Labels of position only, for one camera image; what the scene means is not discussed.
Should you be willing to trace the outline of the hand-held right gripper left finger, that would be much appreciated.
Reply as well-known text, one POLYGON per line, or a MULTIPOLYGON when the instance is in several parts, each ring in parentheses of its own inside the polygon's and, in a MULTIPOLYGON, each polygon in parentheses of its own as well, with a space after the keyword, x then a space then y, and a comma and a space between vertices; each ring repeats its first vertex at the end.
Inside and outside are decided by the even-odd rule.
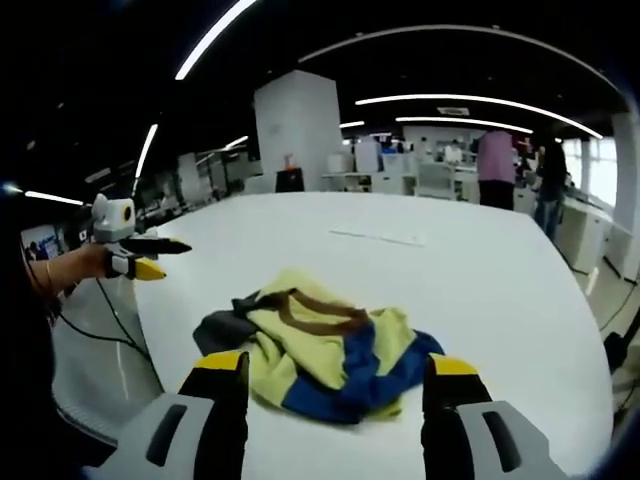
POLYGON ((149 404, 121 432, 118 479, 239 479, 248 438, 249 354, 203 357, 176 394, 149 404))

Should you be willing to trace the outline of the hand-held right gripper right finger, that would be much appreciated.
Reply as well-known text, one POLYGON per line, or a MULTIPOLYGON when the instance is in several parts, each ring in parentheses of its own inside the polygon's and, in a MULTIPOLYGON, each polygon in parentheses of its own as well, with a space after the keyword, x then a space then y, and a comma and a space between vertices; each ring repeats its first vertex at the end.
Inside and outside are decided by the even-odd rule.
POLYGON ((566 479, 549 441, 515 407, 491 398, 477 370, 431 354, 425 367, 421 445, 427 479, 566 479))

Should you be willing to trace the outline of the person's left hand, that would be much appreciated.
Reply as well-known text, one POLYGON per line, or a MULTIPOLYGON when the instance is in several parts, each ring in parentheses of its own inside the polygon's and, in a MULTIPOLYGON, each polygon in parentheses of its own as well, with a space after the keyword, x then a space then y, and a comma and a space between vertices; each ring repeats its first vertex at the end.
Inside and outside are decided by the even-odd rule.
POLYGON ((105 278, 108 250, 101 244, 86 244, 48 263, 52 291, 58 294, 83 280, 105 278))

